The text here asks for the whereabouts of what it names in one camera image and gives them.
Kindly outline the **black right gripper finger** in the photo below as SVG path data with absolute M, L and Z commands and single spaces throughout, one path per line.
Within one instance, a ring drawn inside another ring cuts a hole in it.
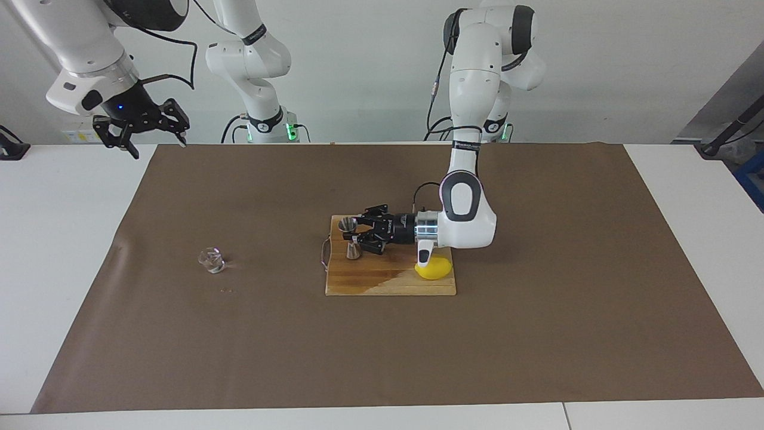
M 134 125 L 125 120 L 112 119 L 109 116 L 94 116 L 93 130 L 108 149 L 120 149 L 128 152 L 134 159 L 140 154 L 131 142 Z
M 158 105 L 160 112 L 159 119 L 156 120 L 156 128 L 171 133 L 175 136 L 180 147 L 187 146 L 186 133 L 189 129 L 189 117 L 174 99 L 165 100 Z

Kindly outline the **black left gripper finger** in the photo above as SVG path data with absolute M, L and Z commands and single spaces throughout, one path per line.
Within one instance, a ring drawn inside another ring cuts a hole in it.
M 357 244 L 361 250 L 368 251 L 374 255 L 382 255 L 387 243 L 390 242 L 390 235 L 382 232 L 361 232 L 357 234 Z
M 367 226 L 366 232 L 390 232 L 390 213 L 387 205 L 368 207 L 356 216 L 358 226 Z

